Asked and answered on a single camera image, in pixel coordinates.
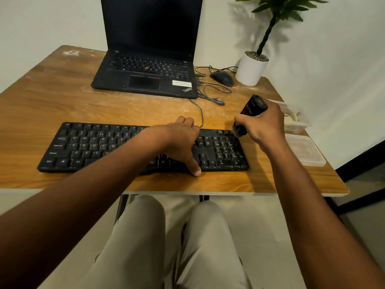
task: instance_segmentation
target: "plant trunk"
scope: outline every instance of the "plant trunk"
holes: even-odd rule
[[[257,50],[257,55],[260,56],[262,54],[263,47],[265,46],[267,39],[269,38],[269,34],[273,29],[273,26],[277,23],[278,18],[277,16],[273,15],[273,18],[270,20],[269,27],[266,30],[265,36],[263,37],[262,42],[259,44],[259,48]]]

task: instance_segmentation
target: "keyboard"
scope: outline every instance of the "keyboard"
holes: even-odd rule
[[[64,122],[37,169],[41,172],[75,172],[113,152],[146,126]],[[241,144],[232,131],[201,129],[191,147],[202,171],[249,169]],[[184,163],[165,154],[154,158],[141,172],[188,172]]]
[[[187,62],[154,60],[152,58],[114,52],[110,64],[116,70],[155,74],[180,80],[190,79]]]

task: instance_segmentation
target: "wooden desk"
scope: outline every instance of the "wooden desk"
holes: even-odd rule
[[[61,46],[0,95],[0,189],[43,189],[68,176],[40,173],[36,169],[65,121],[152,126],[186,116],[193,117],[198,125],[201,123],[199,110],[187,99],[91,88],[104,55],[96,50]],[[223,98],[225,106],[204,99],[196,101],[204,113],[204,128],[231,129],[234,116],[254,93],[282,101],[264,77],[256,87],[235,81],[232,90],[231,94],[207,92]],[[181,173],[155,173],[138,176],[127,190],[131,193],[275,193],[267,156],[249,136],[241,138],[241,144],[250,165],[247,172],[209,172],[199,178]],[[323,194],[349,193],[329,163],[306,169]]]

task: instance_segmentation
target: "laptop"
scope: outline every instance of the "laptop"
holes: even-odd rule
[[[101,0],[108,51],[96,89],[198,98],[193,59],[203,0]]]

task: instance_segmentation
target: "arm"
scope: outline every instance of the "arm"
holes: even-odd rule
[[[0,216],[0,288],[36,288],[158,154],[201,170],[192,118],[146,128],[123,146]]]
[[[277,104],[235,120],[268,155],[291,243],[308,289],[385,288],[385,277],[323,199],[285,140]]]

